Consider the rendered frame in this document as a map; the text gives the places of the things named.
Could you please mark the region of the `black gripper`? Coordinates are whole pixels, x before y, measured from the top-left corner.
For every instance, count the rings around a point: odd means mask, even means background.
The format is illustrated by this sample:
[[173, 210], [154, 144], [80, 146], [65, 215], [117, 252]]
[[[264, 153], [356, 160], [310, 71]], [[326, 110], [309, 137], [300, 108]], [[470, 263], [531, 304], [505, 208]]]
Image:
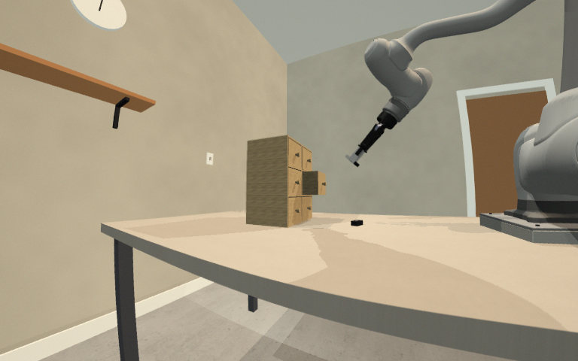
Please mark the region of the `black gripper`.
[[374, 125], [369, 134], [360, 143], [360, 145], [358, 145], [359, 148], [356, 149], [356, 151], [350, 156], [349, 160], [351, 162], [354, 163], [356, 160], [358, 161], [363, 156], [364, 153], [367, 153], [369, 148], [384, 133], [385, 131], [384, 129], [393, 129], [394, 126], [397, 124], [396, 118], [386, 111], [382, 111], [380, 115], [378, 115], [377, 120], [379, 121], [379, 123]]

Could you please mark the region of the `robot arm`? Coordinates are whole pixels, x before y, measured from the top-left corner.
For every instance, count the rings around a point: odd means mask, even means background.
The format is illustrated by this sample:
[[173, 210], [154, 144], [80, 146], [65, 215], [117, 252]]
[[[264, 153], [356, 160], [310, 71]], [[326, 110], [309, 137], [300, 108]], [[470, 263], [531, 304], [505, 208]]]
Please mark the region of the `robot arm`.
[[[365, 63], [392, 96], [382, 110], [399, 123], [430, 89], [432, 74], [409, 68], [417, 46], [490, 29], [534, 1], [498, 0], [481, 11], [425, 23], [399, 39], [372, 41]], [[517, 209], [504, 215], [529, 223], [578, 223], [578, 0], [564, 0], [560, 94], [543, 107], [540, 122], [520, 134], [513, 163]]]

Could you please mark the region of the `small wooden chest of drawers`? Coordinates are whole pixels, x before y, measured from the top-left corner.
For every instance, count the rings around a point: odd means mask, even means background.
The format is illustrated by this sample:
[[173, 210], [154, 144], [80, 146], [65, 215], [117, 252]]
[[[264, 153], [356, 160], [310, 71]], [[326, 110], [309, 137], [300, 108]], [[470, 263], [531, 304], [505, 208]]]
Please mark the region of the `small wooden chest of drawers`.
[[[288, 138], [302, 147], [289, 135], [248, 141], [246, 174], [246, 224], [288, 228], [303, 220], [302, 195], [288, 195], [288, 168], [305, 171], [288, 165]], [[306, 148], [306, 147], [304, 147]], [[308, 148], [308, 151], [311, 152]], [[288, 225], [288, 197], [302, 197], [302, 221]]]

